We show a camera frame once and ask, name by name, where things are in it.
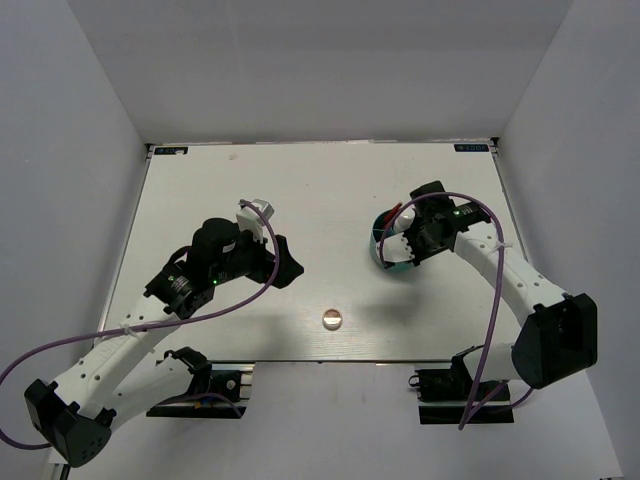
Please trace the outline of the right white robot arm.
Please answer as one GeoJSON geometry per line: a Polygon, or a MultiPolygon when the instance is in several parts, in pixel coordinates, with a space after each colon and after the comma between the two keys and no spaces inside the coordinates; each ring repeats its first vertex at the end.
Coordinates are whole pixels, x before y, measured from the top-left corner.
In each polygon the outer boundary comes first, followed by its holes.
{"type": "Polygon", "coordinates": [[[439,181],[410,198],[415,218],[404,235],[413,262],[452,251],[495,289],[520,327],[511,343],[453,357],[451,384],[459,396],[477,397],[488,381],[521,380],[539,390],[596,364],[598,311],[589,295],[571,295],[542,276],[506,244],[497,217],[472,198],[455,204],[439,181]]]}

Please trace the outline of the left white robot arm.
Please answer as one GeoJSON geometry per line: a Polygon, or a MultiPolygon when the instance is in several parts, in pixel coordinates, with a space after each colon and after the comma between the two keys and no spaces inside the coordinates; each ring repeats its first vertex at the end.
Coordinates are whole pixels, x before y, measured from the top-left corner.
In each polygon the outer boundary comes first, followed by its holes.
{"type": "Polygon", "coordinates": [[[303,274],[284,236],[275,237],[274,253],[265,240],[255,239],[261,228],[206,220],[191,244],[146,285],[125,316],[123,334],[109,335],[51,382],[36,380],[26,389],[34,427],[71,467],[90,462],[132,417],[170,399],[199,399],[209,392],[212,365],[191,347],[166,351],[139,378],[130,373],[208,304],[218,286],[247,278],[282,289],[303,274]]]}

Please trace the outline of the red lip gloss tube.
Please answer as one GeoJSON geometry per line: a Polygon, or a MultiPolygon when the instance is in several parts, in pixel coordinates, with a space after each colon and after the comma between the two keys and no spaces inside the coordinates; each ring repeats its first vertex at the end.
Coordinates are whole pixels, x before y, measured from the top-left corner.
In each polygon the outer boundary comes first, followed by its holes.
{"type": "Polygon", "coordinates": [[[402,203],[398,202],[391,210],[389,210],[385,214],[383,218],[385,227],[387,227],[392,222],[393,217],[396,215],[396,213],[400,210],[401,207],[402,207],[402,203]]]}

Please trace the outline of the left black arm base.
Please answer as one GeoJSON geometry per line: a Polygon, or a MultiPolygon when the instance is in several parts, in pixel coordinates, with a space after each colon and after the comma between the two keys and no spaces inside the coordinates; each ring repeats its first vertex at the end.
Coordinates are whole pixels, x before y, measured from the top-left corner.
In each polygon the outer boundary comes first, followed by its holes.
{"type": "Polygon", "coordinates": [[[252,391],[253,364],[213,363],[209,382],[190,388],[186,399],[151,408],[150,418],[239,420],[252,391]]]}

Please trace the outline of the white lotion bottle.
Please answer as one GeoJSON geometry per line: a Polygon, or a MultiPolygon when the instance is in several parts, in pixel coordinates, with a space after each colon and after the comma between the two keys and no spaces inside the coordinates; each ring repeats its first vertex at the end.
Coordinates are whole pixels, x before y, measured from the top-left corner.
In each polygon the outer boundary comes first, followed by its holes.
{"type": "Polygon", "coordinates": [[[410,208],[403,211],[392,223],[390,227],[390,235],[400,234],[411,227],[415,220],[415,211],[410,208]]]}

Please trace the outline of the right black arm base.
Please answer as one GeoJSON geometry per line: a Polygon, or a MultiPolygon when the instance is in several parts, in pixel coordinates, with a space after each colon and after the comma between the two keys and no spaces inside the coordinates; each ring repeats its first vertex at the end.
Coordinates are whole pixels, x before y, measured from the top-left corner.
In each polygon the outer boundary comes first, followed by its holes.
{"type": "MultiPolygon", "coordinates": [[[[408,379],[417,394],[421,425],[458,425],[462,419],[471,387],[470,380],[462,380],[451,368],[417,369],[408,379]]],[[[509,388],[503,386],[478,412],[469,424],[512,424],[509,388]]]]}

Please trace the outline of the round beige powder compact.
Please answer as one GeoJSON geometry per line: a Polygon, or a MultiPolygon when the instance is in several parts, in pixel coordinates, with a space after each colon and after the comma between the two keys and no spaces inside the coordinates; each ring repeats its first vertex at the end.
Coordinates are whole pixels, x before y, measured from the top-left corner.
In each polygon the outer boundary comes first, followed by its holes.
{"type": "Polygon", "coordinates": [[[322,324],[325,329],[329,331],[336,331],[340,329],[343,324],[343,315],[337,309],[327,309],[322,314],[322,324]]]}

